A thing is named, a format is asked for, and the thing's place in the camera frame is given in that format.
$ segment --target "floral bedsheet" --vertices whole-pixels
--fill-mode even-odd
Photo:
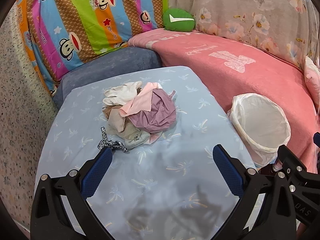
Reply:
[[[304,69],[315,59],[319,14],[311,0],[169,0],[196,30],[251,44]]]

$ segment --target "laundry basket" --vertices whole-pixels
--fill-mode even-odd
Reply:
[[[248,93],[233,97],[228,116],[257,168],[274,160],[278,147],[290,140],[291,129],[284,111],[262,95]]]

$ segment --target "clothes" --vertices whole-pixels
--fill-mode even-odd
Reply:
[[[126,129],[130,129],[129,127],[134,125],[129,122],[126,126]],[[150,139],[150,133],[144,131],[144,130],[138,130],[136,129],[136,131],[132,134],[130,134],[129,136],[127,136],[127,138],[124,140],[124,145],[129,149],[133,149],[136,146],[139,146],[140,144],[145,143],[146,141],[149,141]]]
[[[152,90],[156,88],[162,89],[162,86],[159,83],[148,82],[139,95],[120,108],[121,116],[136,114],[141,110],[151,111]]]
[[[107,106],[124,106],[137,96],[137,88],[141,87],[141,85],[142,81],[137,81],[113,87],[104,92],[106,98],[103,99],[103,103]]]
[[[169,128],[176,120],[176,108],[171,100],[174,94],[175,91],[168,96],[162,89],[153,89],[151,111],[142,110],[128,118],[135,127],[149,133],[158,133]]]
[[[147,142],[148,144],[150,144],[150,133],[143,131],[143,130],[139,130],[138,128],[136,128],[132,122],[129,120],[129,118],[124,117],[125,118],[125,122],[124,122],[124,130],[121,132],[118,132],[116,129],[114,129],[112,127],[112,125],[110,125],[110,120],[111,120],[112,116],[110,116],[109,118],[109,125],[107,127],[107,133],[108,134],[112,134],[112,135],[117,135],[119,137],[121,137],[122,139],[124,139],[124,145],[125,147],[127,147],[129,150],[133,149],[134,147],[143,144],[145,142]]]
[[[104,147],[109,147],[111,150],[120,148],[122,149],[123,152],[128,151],[128,149],[123,145],[122,142],[119,142],[119,141],[113,142],[111,140],[108,140],[105,127],[101,127],[101,133],[102,133],[102,140],[99,142],[97,146],[99,150],[102,150]]]
[[[111,109],[108,124],[115,129],[117,132],[124,130],[125,117],[119,114],[119,109]]]
[[[102,112],[104,113],[105,117],[107,118],[107,120],[109,119],[110,116],[110,112],[111,110],[114,109],[120,109],[122,106],[118,105],[118,106],[107,106],[105,108],[102,109]]]

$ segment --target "green pillow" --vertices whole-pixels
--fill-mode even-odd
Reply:
[[[195,27],[192,15],[178,8],[170,8],[163,14],[165,30],[175,32],[191,32]]]

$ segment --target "blue cushion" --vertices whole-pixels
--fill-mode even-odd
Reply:
[[[153,50],[138,47],[119,49],[83,64],[63,76],[53,97],[60,108],[75,88],[100,80],[141,70],[162,67],[159,55]]]

